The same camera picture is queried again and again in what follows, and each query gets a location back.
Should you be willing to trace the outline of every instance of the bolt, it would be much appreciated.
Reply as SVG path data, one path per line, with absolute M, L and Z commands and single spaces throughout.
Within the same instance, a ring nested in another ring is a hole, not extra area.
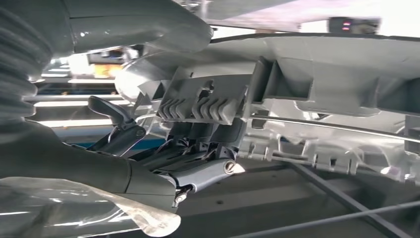
M 233 167 L 235 166 L 235 162 L 234 161 L 228 161 L 226 162 L 224 168 L 227 174 L 232 174 L 233 173 Z
M 142 136 L 144 136 L 144 131 L 143 131 L 143 130 L 138 130 L 138 131 L 136 132 L 136 136 L 137 136 L 137 137 L 142 137 Z
M 175 202 L 180 203 L 180 202 L 184 201 L 186 198 L 187 198 L 186 194 L 180 194 L 179 196 L 177 196 L 175 198 Z

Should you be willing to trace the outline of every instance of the metal rod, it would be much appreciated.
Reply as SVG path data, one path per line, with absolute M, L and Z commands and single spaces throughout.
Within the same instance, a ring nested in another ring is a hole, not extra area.
M 329 224 L 329 223 L 333 223 L 333 222 L 342 222 L 342 221 L 346 221 L 346 220 L 350 220 L 350 219 L 354 219 L 354 218 L 360 218 L 360 217 L 368 216 L 368 215 L 371 215 L 371 214 L 396 211 L 396 210 L 401 210 L 401 209 L 406 209 L 406 208 L 411 208 L 411 207 L 417 207 L 417 206 L 420 206 L 420 201 L 407 202 L 407 203 L 388 206 L 388 207 L 381 207 L 381 208 L 377 208 L 377 209 L 373 209 L 373 210 L 357 212 L 357 213 L 352 213 L 352 214 L 346 214 L 346 215 L 342 215 L 342 216 L 338 216 L 338 217 L 331 217 L 331 218 L 321 219 L 321 220 L 312 221 L 312 222 L 305 222 L 305 223 L 300 223 L 300 224 L 286 226 L 286 227 L 274 228 L 274 229 L 260 231 L 260 232 L 253 232 L 253 233 L 234 236 L 234 237 L 230 237 L 230 238 L 255 238 L 255 237 L 262 238 L 263 236 L 277 234 L 277 233 L 281 233 L 281 232 L 289 232 L 289 231 L 293 231 L 293 230 L 297 230 L 297 229 L 304 229 L 304 228 L 308 228 L 308 227 L 319 226 L 319 225 Z
M 324 191 L 327 195 L 333 197 L 335 200 L 343 204 L 345 207 L 350 209 L 353 212 L 361 212 L 361 211 L 368 211 L 369 209 L 358 201 L 354 200 L 352 197 L 348 196 L 343 191 L 335 188 L 331 185 L 328 181 L 324 180 L 323 178 L 319 177 L 309 169 L 305 168 L 299 164 L 289 164 L 289 166 L 300 174 L 302 177 L 307 179 L 308 181 L 312 182 L 315 186 L 320 188 Z M 386 235 L 387 237 L 393 238 L 411 238 L 411 236 L 394 224 L 388 222 L 387 220 L 383 219 L 377 214 L 370 214 L 365 217 L 365 220 L 378 229 L 381 233 Z
M 207 20 L 207 11 L 208 11 L 208 4 L 209 0 L 201 0 L 201 7 L 200 7 L 200 17 L 202 20 Z
M 312 126 L 338 129 L 338 130 L 346 130 L 346 131 L 352 131 L 352 132 L 358 132 L 358 133 L 364 133 L 364 134 L 370 134 L 370 135 L 378 135 L 378 136 L 384 136 L 384 137 L 393 138 L 393 139 L 406 140 L 406 141 L 412 141 L 412 142 L 420 143 L 420 139 L 417 139 L 417 138 L 414 138 L 414 137 L 411 137 L 411 136 L 398 135 L 398 134 L 391 133 L 391 132 L 385 132 L 385 131 L 380 131 L 380 130 L 372 130 L 372 129 L 366 129 L 366 128 L 348 126 L 348 125 L 331 124 L 331 123 L 325 123 L 325 122 L 320 122 L 320 121 L 309 121 L 309 120 L 299 120 L 299 119 L 289 119 L 289 118 L 277 118 L 277 117 L 257 116 L 257 115 L 250 116 L 250 119 L 270 120 L 270 121 L 278 121 L 278 122 L 300 124 L 300 125 L 312 125 Z

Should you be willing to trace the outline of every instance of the cable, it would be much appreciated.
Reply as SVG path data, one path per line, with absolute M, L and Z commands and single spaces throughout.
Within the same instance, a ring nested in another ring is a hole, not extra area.
M 146 114 L 146 115 L 141 115 L 139 117 L 137 117 L 135 119 L 136 123 L 139 123 L 140 120 L 146 119 L 146 118 L 153 118 L 153 117 L 157 117 L 156 114 Z
M 407 202 L 407 203 L 388 206 L 388 207 L 381 207 L 381 208 L 377 208 L 377 209 L 373 209 L 373 210 L 357 212 L 357 213 L 352 213 L 352 214 L 346 214 L 346 215 L 343 215 L 343 216 L 331 217 L 331 218 L 326 218 L 326 219 L 312 221 L 312 222 L 305 222 L 305 223 L 300 223 L 300 224 L 286 226 L 286 227 L 274 228 L 274 229 L 260 231 L 260 232 L 253 232 L 253 233 L 234 236 L 234 237 L 230 237 L 230 238 L 262 237 L 262 236 L 272 235 L 272 234 L 276 234 L 276 233 L 280 233 L 280 232 L 289 232 L 289 231 L 292 231 L 292 230 L 304 229 L 304 228 L 308 228 L 308 227 L 313 227 L 313 226 L 318 226 L 318 225 L 323 225 L 323 224 L 328 224 L 328 223 L 333 223 L 333 222 L 342 222 L 342 221 L 346 221 L 346 220 L 349 220 L 349 219 L 364 217 L 364 216 L 367 216 L 367 215 L 370 215 L 370 214 L 396 211 L 396 210 L 401 210 L 401 209 L 416 207 L 416 206 L 420 206 L 420 201 Z

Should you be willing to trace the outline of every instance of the gray plastic component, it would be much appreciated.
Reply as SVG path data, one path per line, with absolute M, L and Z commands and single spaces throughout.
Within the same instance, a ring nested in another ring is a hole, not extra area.
M 222 179 L 232 175 L 226 171 L 227 163 L 235 163 L 233 160 L 220 159 L 213 161 L 195 161 L 195 162 L 181 162 L 185 166 L 176 171 L 167 171 L 173 177 L 178 187 L 191 185 L 192 192 L 198 192 Z
M 249 82 L 248 75 L 173 80 L 158 113 L 166 121 L 232 124 Z
M 406 133 L 416 137 L 419 45 L 416 38 L 351 34 L 255 34 L 213 40 L 195 54 L 167 53 L 178 68 L 158 114 L 169 121 L 230 124 L 233 118 L 246 121 L 262 111 L 270 117 L 388 133 L 399 133 L 406 124 Z M 228 83 L 239 75 L 242 82 Z M 218 79 L 229 86 L 218 90 Z M 213 80 L 212 89 L 205 80 Z M 247 90 L 241 104 L 221 115 L 218 100 L 233 98 L 242 85 Z M 363 166 L 381 174 L 389 171 L 386 176 L 395 180 L 417 177 L 420 182 L 419 148 L 411 142 L 278 121 L 248 125 L 241 156 L 349 174 Z M 282 145 L 280 138 L 290 143 Z
M 208 45 L 212 29 L 171 0 L 65 0 L 75 52 L 146 44 L 195 52 Z
M 260 57 L 251 75 L 175 76 L 158 114 L 166 121 L 231 125 L 236 116 L 250 115 L 251 103 L 261 103 L 270 70 L 271 64 Z
M 235 118 L 232 125 L 219 125 L 211 136 L 210 142 L 217 142 L 222 146 L 239 148 L 246 131 L 247 123 Z

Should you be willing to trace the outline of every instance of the clear plastic film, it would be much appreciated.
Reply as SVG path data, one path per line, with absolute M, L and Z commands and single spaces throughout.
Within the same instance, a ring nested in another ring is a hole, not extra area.
M 64 179 L 0 179 L 0 238 L 85 238 L 133 230 L 174 232 L 175 214 Z

